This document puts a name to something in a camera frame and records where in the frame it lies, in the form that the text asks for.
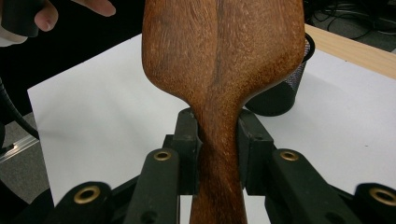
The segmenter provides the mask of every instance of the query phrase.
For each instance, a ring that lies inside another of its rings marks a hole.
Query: metal ring
[[[74,197],[75,203],[90,203],[99,197],[100,189],[97,186],[88,186],[79,190]]]
[[[299,156],[292,151],[282,151],[280,152],[280,157],[286,161],[297,161],[299,159]]]
[[[167,161],[172,157],[172,154],[168,151],[159,151],[154,154],[154,159],[157,161]]]
[[[370,195],[381,203],[396,206],[396,195],[388,190],[372,188],[370,189]]]

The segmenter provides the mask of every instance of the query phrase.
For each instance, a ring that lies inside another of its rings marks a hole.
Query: wooden handle
[[[186,101],[201,127],[191,223],[247,223],[236,122],[249,98],[300,64],[302,1],[147,0],[142,34],[146,76]]]

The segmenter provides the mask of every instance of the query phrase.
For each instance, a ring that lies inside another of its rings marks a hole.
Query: brown wood
[[[204,142],[191,223],[247,223],[236,122],[250,97],[274,86],[300,64],[302,2],[146,1],[144,71],[158,88],[191,106]]]

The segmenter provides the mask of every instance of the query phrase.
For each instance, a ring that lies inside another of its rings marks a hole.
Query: white table surface
[[[53,200],[74,186],[115,188],[139,175],[146,155],[173,133],[184,102],[144,75],[141,36],[31,88]],[[396,80],[316,50],[294,107],[259,120],[278,148],[300,151],[328,183],[396,189]],[[246,197],[249,223],[269,223],[263,197]],[[182,198],[187,223],[190,197]]]

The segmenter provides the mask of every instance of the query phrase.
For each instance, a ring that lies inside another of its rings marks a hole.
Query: mesh wire basket
[[[294,72],[273,88],[251,98],[245,107],[251,112],[272,117],[288,112],[294,105],[297,90],[303,77],[305,65],[315,51],[315,42],[305,34],[304,59]]]

